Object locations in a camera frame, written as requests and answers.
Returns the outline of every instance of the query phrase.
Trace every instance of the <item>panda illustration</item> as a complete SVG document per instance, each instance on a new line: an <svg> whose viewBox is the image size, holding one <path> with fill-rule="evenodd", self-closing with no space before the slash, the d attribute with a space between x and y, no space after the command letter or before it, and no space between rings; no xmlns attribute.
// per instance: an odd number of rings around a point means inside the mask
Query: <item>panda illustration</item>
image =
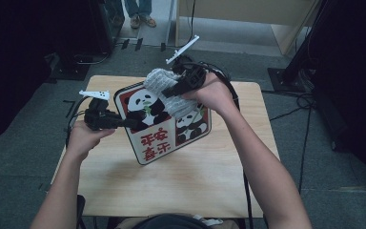
<svg viewBox="0 0 366 229"><path fill-rule="evenodd" d="M135 119L138 125L133 131L139 132L159 124L168 118L165 105L147 89L141 89L124 100L127 105L127 118Z"/></svg>
<svg viewBox="0 0 366 229"><path fill-rule="evenodd" d="M177 144L194 139L207 130L207 122L203 118L204 114L204 110L200 110L200 108L197 107L192 112L176 121Z"/></svg>

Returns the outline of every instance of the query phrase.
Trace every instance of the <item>forearm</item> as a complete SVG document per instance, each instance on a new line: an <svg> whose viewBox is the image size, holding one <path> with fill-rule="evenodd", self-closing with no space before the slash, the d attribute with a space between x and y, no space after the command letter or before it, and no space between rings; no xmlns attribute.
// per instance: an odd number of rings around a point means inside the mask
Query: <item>forearm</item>
<svg viewBox="0 0 366 229"><path fill-rule="evenodd" d="M63 157L55 180L30 228L75 228L81 162Z"/></svg>
<svg viewBox="0 0 366 229"><path fill-rule="evenodd" d="M271 228L284 221L309 224L293 179L235 107L221 112L245 174Z"/></svg>

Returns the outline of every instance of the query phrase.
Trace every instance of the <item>shoe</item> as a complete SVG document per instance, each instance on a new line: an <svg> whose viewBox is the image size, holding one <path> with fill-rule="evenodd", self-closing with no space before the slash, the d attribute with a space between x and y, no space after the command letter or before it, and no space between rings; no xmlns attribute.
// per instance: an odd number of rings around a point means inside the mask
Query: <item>shoe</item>
<svg viewBox="0 0 366 229"><path fill-rule="evenodd" d="M132 19L130 21L130 26L133 29L137 29L139 27L139 24L141 24L141 21L139 20L139 17L138 16L132 17Z"/></svg>
<svg viewBox="0 0 366 229"><path fill-rule="evenodd" d="M152 28L155 28L156 27L155 20L153 20L153 18L151 18L150 16L142 17L141 20L143 20L145 23L147 23L147 25L149 27L152 27Z"/></svg>

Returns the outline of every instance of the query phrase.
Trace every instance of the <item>white plastic part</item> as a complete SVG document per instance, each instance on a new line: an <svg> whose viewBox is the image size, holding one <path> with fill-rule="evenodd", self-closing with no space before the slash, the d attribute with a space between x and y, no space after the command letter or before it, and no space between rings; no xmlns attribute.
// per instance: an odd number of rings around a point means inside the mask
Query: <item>white plastic part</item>
<svg viewBox="0 0 366 229"><path fill-rule="evenodd" d="M109 91L105 91L105 92L84 92L84 91L80 91L79 94L82 94L84 96L89 96L89 97L95 97L95 98L100 98L103 100L109 100L110 99L110 94Z"/></svg>
<svg viewBox="0 0 366 229"><path fill-rule="evenodd" d="M194 42L196 42L200 38L199 36L195 35L194 39L191 40L187 45L183 46L179 51L174 51L174 55L170 59L166 59L166 64L170 64L172 61L174 61L177 56L181 55L185 50L187 50Z"/></svg>

